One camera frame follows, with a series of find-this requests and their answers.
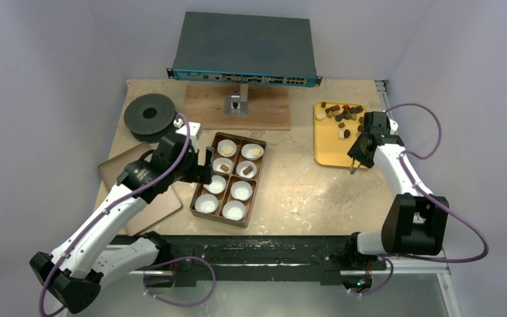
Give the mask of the brown chocolate box tray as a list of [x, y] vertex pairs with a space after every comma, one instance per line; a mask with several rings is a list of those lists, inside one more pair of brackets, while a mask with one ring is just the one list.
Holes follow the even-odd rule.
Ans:
[[[223, 139], [230, 139], [230, 140], [234, 141], [237, 144], [237, 146], [238, 146], [238, 150], [237, 150], [236, 154], [233, 157], [229, 157], [228, 158], [234, 164], [232, 172], [230, 174], [224, 174], [224, 173], [220, 173], [220, 172], [215, 172], [214, 171], [213, 176], [214, 175], [223, 176], [223, 177], [226, 178], [226, 181], [227, 181], [227, 185], [226, 185], [225, 191], [223, 193], [221, 193], [221, 194], [215, 195], [218, 198], [218, 200], [219, 200], [219, 207], [218, 207], [218, 209], [214, 213], [210, 213], [210, 214], [200, 213], [200, 212], [197, 212], [195, 210], [195, 208], [194, 208], [195, 200], [200, 195], [210, 194], [203, 187], [204, 186], [203, 184], [199, 184], [197, 186], [197, 188], [195, 189], [195, 193], [194, 193], [194, 195], [192, 197], [189, 209], [190, 209], [192, 215], [195, 216], [195, 217], [202, 218], [202, 219], [207, 219], [207, 220], [210, 220], [210, 221], [215, 221], [215, 222], [218, 222], [218, 223], [224, 223], [226, 225], [232, 225], [234, 227], [246, 228], [249, 225], [249, 221], [250, 221], [251, 214], [252, 214], [252, 211], [253, 211], [253, 206], [254, 206], [255, 195], [256, 195], [256, 192], [257, 192], [258, 183], [260, 181], [261, 174], [262, 174], [262, 171], [263, 171], [263, 164], [264, 164], [264, 160], [265, 160], [264, 155], [267, 153], [267, 142], [266, 141], [262, 141], [260, 139], [252, 139], [252, 138], [249, 138], [249, 137], [244, 137], [244, 136], [239, 136], [239, 135], [233, 135], [233, 134], [223, 133], [223, 132], [217, 132], [217, 133], [215, 133], [215, 136], [214, 136], [214, 139], [213, 139], [213, 142], [212, 142], [212, 145], [211, 145], [215, 149], [214, 160], [222, 157], [221, 155], [219, 155], [217, 153], [217, 143], [219, 141], [222, 141]], [[259, 158], [257, 160], [251, 160], [257, 166], [257, 174], [256, 174], [256, 176], [253, 179], [243, 178], [243, 177], [238, 176], [236, 174], [236, 166], [240, 162], [248, 160], [248, 159], [244, 158], [242, 156], [242, 154], [241, 154], [242, 147], [245, 144], [248, 144], [248, 143], [255, 143], [255, 144], [261, 145], [264, 148], [264, 154], [263, 154], [263, 156], [261, 158]], [[230, 194], [230, 188], [233, 185], [233, 183], [235, 183], [237, 181], [240, 181], [240, 180], [241, 181], [249, 182], [252, 185], [252, 187], [253, 187], [253, 195], [251, 196], [251, 198], [249, 198], [249, 200], [247, 200], [247, 201], [241, 201], [246, 206], [246, 216], [242, 220], [240, 220], [240, 221], [233, 221], [233, 220], [230, 220], [230, 219], [226, 219], [226, 218], [224, 218], [222, 216], [222, 208], [229, 201], [236, 200], [236, 199], [232, 198], [232, 196]]]

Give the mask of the dark chocolate piece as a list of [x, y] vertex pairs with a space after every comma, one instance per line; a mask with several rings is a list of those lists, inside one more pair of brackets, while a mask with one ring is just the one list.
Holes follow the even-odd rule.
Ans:
[[242, 173], [244, 176], [248, 176], [254, 171], [254, 168], [252, 166], [248, 166], [245, 169], [243, 169]]

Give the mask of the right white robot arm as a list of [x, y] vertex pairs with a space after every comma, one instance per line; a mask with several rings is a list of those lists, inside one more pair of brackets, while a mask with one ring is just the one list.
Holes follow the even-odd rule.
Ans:
[[402, 161], [405, 146], [383, 112], [367, 112], [348, 156], [349, 172], [361, 166], [378, 167], [393, 196], [379, 230], [356, 232], [338, 254], [349, 267], [359, 269], [380, 255], [436, 256], [442, 249], [448, 214], [432, 202], [434, 196]]

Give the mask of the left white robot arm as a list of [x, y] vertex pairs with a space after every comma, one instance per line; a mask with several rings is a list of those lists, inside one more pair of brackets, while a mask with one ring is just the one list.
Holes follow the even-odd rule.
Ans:
[[63, 310], [76, 314], [86, 309], [100, 290], [135, 269], [172, 269], [193, 256], [175, 258], [172, 244], [150, 232], [116, 253], [103, 251], [134, 216], [145, 209], [174, 182], [210, 184], [213, 177], [213, 147], [205, 149], [205, 163], [198, 163], [199, 151], [189, 135], [165, 135], [155, 150], [144, 152], [125, 166], [106, 199], [63, 244], [50, 253], [37, 252], [30, 267], [42, 284], [38, 310], [51, 294]]

